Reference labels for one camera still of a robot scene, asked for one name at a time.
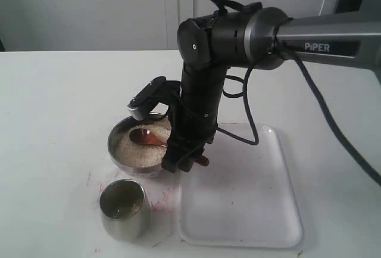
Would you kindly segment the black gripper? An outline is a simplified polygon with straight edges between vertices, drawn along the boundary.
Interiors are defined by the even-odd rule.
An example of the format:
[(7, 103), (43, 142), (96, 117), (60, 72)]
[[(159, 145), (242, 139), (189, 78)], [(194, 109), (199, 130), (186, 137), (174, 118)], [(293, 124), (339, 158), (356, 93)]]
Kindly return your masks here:
[(161, 167), (176, 173), (189, 172), (194, 163), (205, 166), (205, 144), (213, 141), (217, 128), (217, 104), (214, 102), (171, 102), (168, 105), (171, 133)]

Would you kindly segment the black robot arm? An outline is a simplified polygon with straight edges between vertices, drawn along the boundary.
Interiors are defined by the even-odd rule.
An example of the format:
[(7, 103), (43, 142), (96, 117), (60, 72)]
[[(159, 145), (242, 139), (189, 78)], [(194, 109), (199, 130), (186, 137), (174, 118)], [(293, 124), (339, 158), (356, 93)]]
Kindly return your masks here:
[(191, 170), (212, 143), (223, 85), (231, 67), (274, 70), (294, 60), (336, 138), (369, 175), (375, 170), (345, 138), (306, 62), (380, 72), (380, 18), (359, 12), (291, 18), (274, 7), (184, 21), (177, 33), (183, 69), (171, 95), (171, 135), (162, 160), (169, 172)]

